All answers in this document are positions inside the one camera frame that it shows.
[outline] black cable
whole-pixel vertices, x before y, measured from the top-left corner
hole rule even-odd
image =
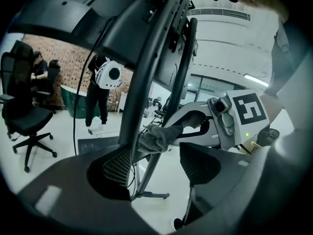
[[[133,168],[134,168],[134,171],[133,171],[132,169],[131,169],[131,171],[132,171],[134,177],[133,177],[132,182],[127,186],[127,188],[129,188],[129,187],[133,184],[133,182],[134,182],[134,180],[135,180],[135,167],[134,167],[134,165],[133,165]]]
[[[116,102],[117,102],[117,91],[116,91],[116,89],[115,89],[115,102],[113,102],[113,101],[111,101],[111,100],[109,100],[112,104],[115,104]]]
[[[134,165],[133,165],[133,168],[134,168],[134,182],[135,182],[135,186],[134,186],[134,191],[133,191],[133,194],[131,195],[131,197],[134,196],[135,190],[136,190],[136,170],[135,170],[135,166]]]
[[[119,131],[103,132],[103,133],[94,134],[94,135],[96,135],[96,139],[100,139],[100,138],[102,138],[103,134],[107,134],[107,133],[119,133]]]
[[[177,64],[175,64],[175,66],[176,66],[176,76],[177,76],[177,74],[178,74],[178,67],[177,67]]]
[[[19,137],[20,137],[20,135],[15,139],[11,139],[11,141],[15,142]]]
[[[100,32],[100,35],[99,37],[97,38],[96,42],[94,43],[85,63],[84,63],[84,66],[83,66],[83,70],[82,70],[82,73],[80,75],[80,79],[79,79],[79,83],[78,83],[78,88],[77,88],[77,93],[76,93],[76,97],[75,97],[75,102],[74,102],[74,118],[73,118],[73,142],[74,142],[74,152],[75,152],[75,156],[77,156],[77,151],[76,151],[76,143],[75,143],[75,128],[76,128],[76,108],[77,108],[77,103],[78,103],[78,95],[79,95],[79,90],[80,90],[80,87],[82,85],[82,81],[83,81],[83,76],[84,76],[84,72],[85,72],[85,69],[86,69],[86,65],[87,65],[87,62],[88,60],[90,59],[90,56],[92,55],[94,49],[96,48],[96,46],[98,45],[98,43],[100,42],[109,22],[111,22],[112,20],[114,20],[116,17],[111,17],[105,24],[103,30]]]
[[[247,149],[245,148],[242,144],[239,145],[243,150],[245,150],[246,153],[252,155],[252,153]]]
[[[87,78],[90,78],[91,76],[92,76],[92,74],[90,76],[88,76],[88,77],[83,78],[83,80],[86,80]]]
[[[186,221],[190,212],[190,208],[191,208],[191,202],[192,202],[192,190],[193,190],[193,186],[190,186],[190,190],[189,190],[189,199],[188,199],[188,204],[187,204],[187,210],[186,210],[186,214],[184,216],[184,219],[182,221],[182,225],[185,226],[186,225]]]

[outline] glass wall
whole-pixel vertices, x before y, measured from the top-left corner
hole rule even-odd
[[[211,97],[220,98],[226,95],[226,91],[245,90],[245,87],[227,83],[222,80],[204,76],[191,75],[188,81],[187,95],[180,104],[207,101]]]

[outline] black office chair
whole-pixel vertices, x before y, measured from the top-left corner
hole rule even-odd
[[[0,95],[0,100],[4,102],[2,117],[8,128],[9,138],[15,132],[25,137],[29,136],[29,139],[13,146],[14,153],[17,153],[17,148],[28,145],[24,170],[29,172],[27,164],[34,146],[51,152],[54,158],[57,157],[57,153],[39,143],[39,140],[47,136],[53,139],[51,133],[37,136],[37,132],[50,121],[53,113],[32,105],[30,76],[33,60],[29,58],[32,56],[32,49],[25,43],[18,44],[19,48],[23,49],[23,55],[6,52],[1,58],[0,74],[4,94]]]
[[[46,91],[44,92],[36,92],[36,98],[40,107],[44,107],[46,109],[50,109],[48,98],[51,98],[54,95],[54,83],[55,79],[58,76],[61,67],[59,66],[59,60],[52,60],[48,66],[48,79],[46,80]]]

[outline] shoe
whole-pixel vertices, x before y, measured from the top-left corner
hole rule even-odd
[[[178,229],[182,228],[182,220],[179,218],[175,218],[172,220],[172,228],[174,231],[177,231]]]
[[[102,133],[105,129],[106,129],[105,124],[99,124],[98,126],[92,128],[92,132],[94,134],[99,134]]]
[[[92,131],[90,130],[89,127],[88,127],[88,133],[89,133],[90,135],[93,135],[93,133],[92,133]]]

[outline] wall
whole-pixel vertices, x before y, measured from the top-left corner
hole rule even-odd
[[[64,107],[60,85],[66,85],[70,88],[77,89],[81,71],[90,50],[59,40],[35,35],[25,35],[23,42],[32,46],[34,51],[40,51],[48,64],[53,59],[59,60],[61,72],[56,78],[55,95],[49,100],[49,103]],[[115,91],[110,92],[109,100],[113,103],[108,102],[109,110],[115,109],[115,102],[120,100],[121,92],[127,93],[132,74],[131,71],[122,68],[122,85],[116,89],[117,98]],[[80,88],[83,92],[87,92],[90,75],[91,73],[86,67],[84,80]]]

